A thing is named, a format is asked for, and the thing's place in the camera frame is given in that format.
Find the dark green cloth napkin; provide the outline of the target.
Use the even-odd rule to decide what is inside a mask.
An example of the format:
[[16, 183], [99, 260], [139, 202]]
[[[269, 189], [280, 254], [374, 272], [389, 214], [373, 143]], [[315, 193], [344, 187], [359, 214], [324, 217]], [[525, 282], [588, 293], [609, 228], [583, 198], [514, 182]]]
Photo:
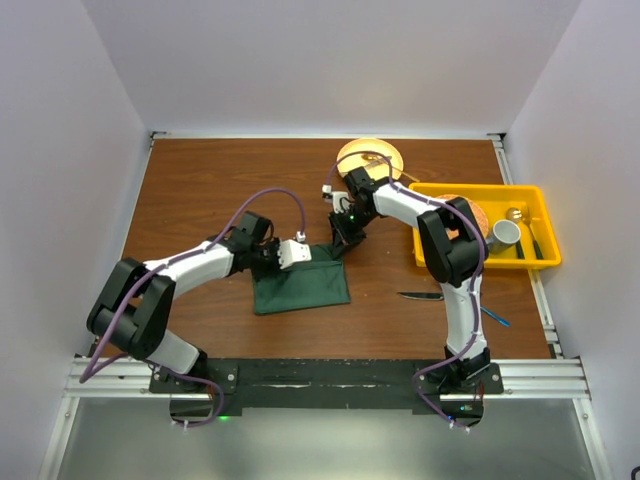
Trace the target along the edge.
[[311, 260], [265, 275], [252, 271], [253, 311], [264, 316], [349, 304], [344, 262], [332, 256], [330, 244], [310, 248]]

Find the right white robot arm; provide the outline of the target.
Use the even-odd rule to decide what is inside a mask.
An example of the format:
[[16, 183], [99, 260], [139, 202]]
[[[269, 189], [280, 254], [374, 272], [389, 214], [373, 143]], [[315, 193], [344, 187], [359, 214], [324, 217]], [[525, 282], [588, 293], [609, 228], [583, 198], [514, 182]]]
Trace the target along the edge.
[[469, 392], [491, 362], [480, 305], [488, 247], [469, 203], [419, 194], [392, 178], [374, 180], [362, 167], [348, 173], [344, 183], [345, 192], [322, 186], [333, 207], [332, 253], [341, 257], [359, 245], [376, 218], [390, 217], [419, 232], [424, 262], [440, 284], [447, 316], [446, 359], [431, 368], [445, 370], [452, 390]]

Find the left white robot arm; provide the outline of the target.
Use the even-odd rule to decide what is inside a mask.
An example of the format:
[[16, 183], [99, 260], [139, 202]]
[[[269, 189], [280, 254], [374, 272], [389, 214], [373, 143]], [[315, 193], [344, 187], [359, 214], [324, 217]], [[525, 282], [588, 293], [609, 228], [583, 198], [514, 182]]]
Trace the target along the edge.
[[271, 220], [246, 212], [238, 224], [189, 250], [160, 260], [117, 262], [87, 318], [87, 329], [99, 343], [81, 381], [109, 364], [98, 359], [112, 345], [136, 360], [172, 371], [173, 382], [183, 391], [200, 390], [207, 380], [207, 357], [169, 330], [173, 301], [246, 269], [278, 271], [279, 244]]

